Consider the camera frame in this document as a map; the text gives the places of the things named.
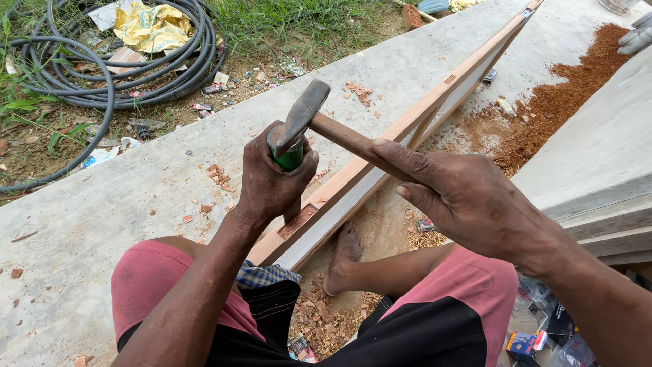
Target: black hose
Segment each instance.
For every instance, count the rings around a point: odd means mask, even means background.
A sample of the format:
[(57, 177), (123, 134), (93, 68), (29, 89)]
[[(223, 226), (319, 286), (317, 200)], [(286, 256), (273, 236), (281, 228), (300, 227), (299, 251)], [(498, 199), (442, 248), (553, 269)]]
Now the black hose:
[[(106, 133), (113, 116), (115, 108), (126, 109), (135, 108), (138, 106), (148, 106), (157, 103), (166, 103), (179, 97), (188, 95), (199, 88), (202, 88), (207, 83), (212, 82), (215, 74), (224, 62), (226, 57), (226, 37), (224, 39), (224, 46), (222, 53), (219, 55), (217, 48), (220, 46), (216, 44), (215, 29), (211, 23), (211, 19), (206, 13), (206, 10), (213, 16), (218, 18), (218, 15), (207, 4), (201, 0), (175, 0), (174, 3), (167, 0), (150, 0), (148, 4), (167, 4), (171, 7), (180, 10), (187, 15), (195, 26), (194, 34), (191, 38), (180, 48), (174, 50), (170, 55), (155, 59), (152, 61), (135, 62), (135, 63), (117, 63), (108, 61), (108, 56), (98, 56), (90, 48), (86, 47), (71, 38), (77, 37), (80, 34), (80, 19), (86, 17), (89, 11), (98, 8), (100, 5), (95, 3), (95, 0), (82, 0), (75, 1), (75, 5), (84, 7), (78, 18), (71, 18), (60, 29), (55, 26), (54, 14), (59, 8), (62, 8), (71, 0), (58, 0), (55, 4), (53, 0), (48, 0), (46, 4), (45, 15), (40, 23), (34, 28), (29, 37), (21, 37), (10, 41), (8, 44), (0, 44), (0, 48), (4, 48), (7, 53), (9, 52), (8, 46), (22, 47), (22, 51), (15, 62), (20, 63), (23, 68), (30, 71), (26, 75), (28, 81), (24, 85), (27, 89), (35, 93), (43, 95), (55, 95), (62, 100), (83, 107), (98, 108), (106, 110), (100, 129), (98, 130), (94, 139), (84, 149), (84, 151), (71, 161), (66, 167), (61, 170), (41, 178), (35, 182), (23, 183), (20, 185), (0, 187), (0, 192), (14, 192), (24, 191), (44, 185), (48, 182), (54, 181), (68, 174), (73, 168), (78, 166), (86, 159), (90, 153), (97, 147), (97, 144), (102, 140)], [(12, 8), (7, 12), (7, 16), (12, 16), (17, 13), (20, 0), (17, 1)], [(199, 55), (195, 62), (188, 65), (188, 69), (177, 78), (164, 86), (155, 90), (145, 92), (145, 95), (140, 97), (132, 97), (129, 93), (116, 94), (116, 91), (124, 91), (138, 87), (144, 83), (157, 79), (165, 75), (179, 65), (184, 63), (190, 55), (196, 53), (196, 49), (201, 47)], [(50, 70), (44, 67), (44, 63), (50, 59), (50, 53), (53, 53), (52, 59), (65, 59), (69, 61), (88, 61), (96, 63), (102, 70), (103, 76), (88, 76), (77, 72), (75, 68), (70, 67), (68, 62), (55, 62), (50, 60), (48, 65), (52, 67), (54, 75)], [(133, 76), (142, 74), (147, 71), (159, 68), (164, 64), (169, 65), (160, 68), (143, 76), (139, 79), (131, 80), (129, 82), (115, 85), (114, 80), (124, 78), (132, 78)], [(137, 68), (122, 74), (110, 74), (107, 66), (115, 67), (130, 67)], [(105, 88), (98, 89), (85, 89), (78, 85), (76, 80), (71, 80), (69, 77), (74, 77), (81, 82), (106, 82)]]

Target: mortise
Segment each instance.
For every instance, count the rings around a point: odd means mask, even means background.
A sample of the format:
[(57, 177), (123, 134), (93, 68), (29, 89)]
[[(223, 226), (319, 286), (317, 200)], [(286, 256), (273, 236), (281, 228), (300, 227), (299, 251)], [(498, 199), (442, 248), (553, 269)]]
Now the mortise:
[(287, 240), (292, 234), (294, 234), (294, 232), (297, 232), (297, 229), (301, 228), (302, 225), (315, 215), (316, 212), (317, 208), (314, 205), (308, 204), (304, 206), (303, 209), (301, 209), (301, 212), (299, 212), (299, 215), (297, 215), (295, 219), (292, 219), (291, 222), (281, 227), (281, 229), (278, 230), (278, 233), (283, 237), (283, 240)]

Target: concrete slab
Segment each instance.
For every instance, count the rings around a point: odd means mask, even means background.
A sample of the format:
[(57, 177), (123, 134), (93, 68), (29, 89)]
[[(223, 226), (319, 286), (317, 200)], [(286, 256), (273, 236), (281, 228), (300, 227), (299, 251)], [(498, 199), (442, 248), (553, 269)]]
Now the concrete slab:
[[(68, 366), (78, 353), (96, 355), (93, 366), (109, 365), (115, 356), (109, 282), (122, 253), (137, 241), (156, 236), (208, 239), (224, 217), (223, 208), (229, 201), (237, 202), (237, 193), (225, 197), (206, 177), (205, 167), (213, 163), (224, 167), (232, 186), (239, 189), (241, 154), (250, 135), (284, 119), (305, 82), (313, 78), (333, 88), (323, 110), (335, 111), (336, 119), (369, 137), (378, 136), (526, 3), (489, 1), (446, 17), (0, 208), (5, 269), (0, 276), (0, 321), (6, 325), (0, 330), (0, 365)], [(577, 63), (596, 26), (602, 22), (628, 26), (647, 11), (644, 6), (619, 17), (595, 1), (547, 0), (499, 61), (495, 87), (483, 92), (486, 96), (472, 95), (465, 104), (488, 103), (498, 94), (511, 97), (526, 93), (526, 87), (535, 83), (551, 82), (545, 65)], [(383, 100), (373, 99), (376, 105), (364, 108), (344, 99), (339, 88), (345, 80), (374, 88), (374, 95), (382, 94)], [(373, 117), (376, 110), (381, 114), (378, 119)], [(321, 154), (319, 169), (327, 168), (328, 158), (334, 159), (333, 170), (321, 179), (325, 181), (352, 156), (312, 136), (313, 148)], [(185, 155), (186, 150), (193, 154)], [(213, 211), (200, 215), (192, 198), (200, 204), (214, 203)], [(149, 215), (150, 210), (156, 214)], [(181, 218), (187, 214), (194, 220), (184, 225)], [(34, 231), (38, 234), (10, 242), (14, 235)], [(10, 279), (7, 270), (12, 268), (24, 269), (22, 277)], [(13, 308), (16, 299), (19, 304)]]

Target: hammer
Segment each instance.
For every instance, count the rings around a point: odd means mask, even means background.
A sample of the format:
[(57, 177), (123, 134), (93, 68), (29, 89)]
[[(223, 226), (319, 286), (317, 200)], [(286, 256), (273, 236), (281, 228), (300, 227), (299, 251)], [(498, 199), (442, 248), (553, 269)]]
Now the hammer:
[[(283, 169), (293, 170), (301, 164), (305, 140), (303, 133), (311, 128), (317, 134), (399, 180), (415, 182), (428, 187), (400, 167), (394, 166), (376, 154), (371, 139), (319, 113), (319, 109), (330, 92), (331, 87), (328, 84), (321, 80), (313, 80), (290, 108), (285, 124), (275, 127), (267, 135), (267, 144), (272, 149), (274, 160)], [(289, 223), (299, 215), (300, 210), (301, 199), (294, 204), (292, 210), (283, 215), (285, 223)]]

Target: man's right hand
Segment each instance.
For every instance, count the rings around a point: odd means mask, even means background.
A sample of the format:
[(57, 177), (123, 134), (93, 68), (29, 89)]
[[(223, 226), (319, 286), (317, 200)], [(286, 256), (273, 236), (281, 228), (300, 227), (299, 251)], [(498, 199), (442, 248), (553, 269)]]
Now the man's right hand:
[(572, 242), (483, 155), (424, 155), (385, 139), (376, 139), (374, 150), (430, 186), (402, 182), (396, 192), (423, 211), (439, 232), (471, 251), (542, 276)]

